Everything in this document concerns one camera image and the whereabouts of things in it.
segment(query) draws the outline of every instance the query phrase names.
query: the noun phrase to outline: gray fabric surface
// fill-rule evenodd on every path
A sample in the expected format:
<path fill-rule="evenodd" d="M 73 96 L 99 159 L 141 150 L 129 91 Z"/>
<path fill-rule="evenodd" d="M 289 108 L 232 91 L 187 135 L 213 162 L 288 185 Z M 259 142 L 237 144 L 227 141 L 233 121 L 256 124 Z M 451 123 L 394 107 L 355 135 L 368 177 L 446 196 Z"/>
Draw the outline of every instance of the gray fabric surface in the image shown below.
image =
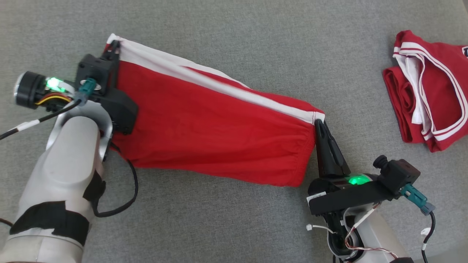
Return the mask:
<path fill-rule="evenodd" d="M 0 128 L 43 116 L 15 106 L 12 87 L 26 71 L 74 79 L 83 55 L 98 55 L 110 33 L 219 69 L 252 88 L 300 98 L 327 114 L 353 171 L 377 172 L 380 154 L 421 170 L 416 186 L 437 206 L 428 255 L 468 236 L 468 138 L 442 153 L 402 142 L 381 71 L 404 29 L 427 41 L 468 44 L 461 0 L 2 0 Z M 0 216 L 13 220 L 53 122 L 0 142 Z M 126 163 L 111 154 L 100 209 L 133 192 Z M 322 223 L 307 210 L 312 155 L 303 185 L 278 188 L 186 171 L 139 169 L 137 202 L 98 219 L 85 262 L 331 262 Z M 380 212 L 414 258 L 425 218 L 407 200 Z M 0 247 L 7 236 L 0 226 Z"/>

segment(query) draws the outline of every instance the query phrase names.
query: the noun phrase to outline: green light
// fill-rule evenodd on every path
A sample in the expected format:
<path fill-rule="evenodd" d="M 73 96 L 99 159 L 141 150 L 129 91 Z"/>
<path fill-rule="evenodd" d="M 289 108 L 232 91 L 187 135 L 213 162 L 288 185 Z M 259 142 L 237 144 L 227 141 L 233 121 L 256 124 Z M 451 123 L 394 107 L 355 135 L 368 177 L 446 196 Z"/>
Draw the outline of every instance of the green light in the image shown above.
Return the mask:
<path fill-rule="evenodd" d="M 369 177 L 365 176 L 365 175 L 358 175 L 358 176 L 354 176 L 354 177 L 351 177 L 348 182 L 350 184 L 354 184 L 354 185 L 360 185 L 360 184 L 365 184 L 365 183 L 368 183 L 370 182 L 371 179 L 369 179 Z"/>
<path fill-rule="evenodd" d="M 61 82 L 63 82 L 63 80 L 59 80 L 57 78 L 50 78 L 47 80 L 46 86 L 49 87 L 51 90 L 65 92 L 64 88 L 59 88 Z"/>

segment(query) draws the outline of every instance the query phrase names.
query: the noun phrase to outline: clothing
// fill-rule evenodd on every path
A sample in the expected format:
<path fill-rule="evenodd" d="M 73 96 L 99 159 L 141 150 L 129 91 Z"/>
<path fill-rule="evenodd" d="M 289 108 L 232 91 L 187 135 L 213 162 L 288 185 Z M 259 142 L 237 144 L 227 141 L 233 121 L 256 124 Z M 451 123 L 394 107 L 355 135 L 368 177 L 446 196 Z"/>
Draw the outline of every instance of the clothing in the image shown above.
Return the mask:
<path fill-rule="evenodd" d="M 108 44 L 115 39 L 121 44 L 117 88 L 139 114 L 133 133 L 112 141 L 136 167 L 301 184 L 321 110 L 115 35 Z"/>
<path fill-rule="evenodd" d="M 421 142 L 420 132 L 429 150 L 437 152 L 467 134 L 467 55 L 466 46 L 428 43 L 409 30 L 396 36 L 393 57 L 399 69 L 383 74 L 404 141 Z M 405 107 L 408 101 L 411 107 Z"/>

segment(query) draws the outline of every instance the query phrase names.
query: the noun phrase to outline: teal connector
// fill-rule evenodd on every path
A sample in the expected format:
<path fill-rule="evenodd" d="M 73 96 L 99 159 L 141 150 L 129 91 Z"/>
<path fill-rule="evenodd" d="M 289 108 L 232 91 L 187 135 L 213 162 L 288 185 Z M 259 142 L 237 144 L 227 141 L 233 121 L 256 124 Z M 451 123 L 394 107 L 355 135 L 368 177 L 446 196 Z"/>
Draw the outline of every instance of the teal connector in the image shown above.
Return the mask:
<path fill-rule="evenodd" d="M 87 78 L 85 83 L 81 85 L 81 87 L 78 89 L 77 94 L 75 94 L 74 100 L 81 100 L 81 103 L 79 106 L 83 106 L 86 104 L 86 101 L 88 100 L 89 96 L 94 92 L 94 89 L 96 88 L 96 80 L 92 78 Z"/>
<path fill-rule="evenodd" d="M 421 212 L 427 216 L 430 212 L 432 212 L 436 207 L 427 201 L 427 197 L 423 195 L 420 191 L 418 191 L 414 186 L 411 184 L 406 184 L 401 189 L 400 193 L 405 196 L 409 201 L 414 203 L 421 209 Z"/>

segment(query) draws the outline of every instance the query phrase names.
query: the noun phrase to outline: yellow wire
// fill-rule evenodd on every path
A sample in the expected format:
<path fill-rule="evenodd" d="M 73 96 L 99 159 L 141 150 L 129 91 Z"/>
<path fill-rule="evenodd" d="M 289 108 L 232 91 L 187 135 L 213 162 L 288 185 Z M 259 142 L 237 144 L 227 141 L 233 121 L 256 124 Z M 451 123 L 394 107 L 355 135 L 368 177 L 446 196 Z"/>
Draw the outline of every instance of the yellow wire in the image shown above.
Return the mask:
<path fill-rule="evenodd" d="M 68 98 L 65 98 L 65 97 L 62 97 L 62 96 L 50 96 L 50 97 L 47 97 L 47 98 L 39 101 L 38 103 L 36 103 L 36 105 L 41 105 L 42 103 L 44 103 L 44 102 L 46 102 L 46 101 L 48 101 L 50 99 L 62 99 L 62 100 L 67 101 L 67 102 L 72 101 L 72 100 L 70 100 Z"/>

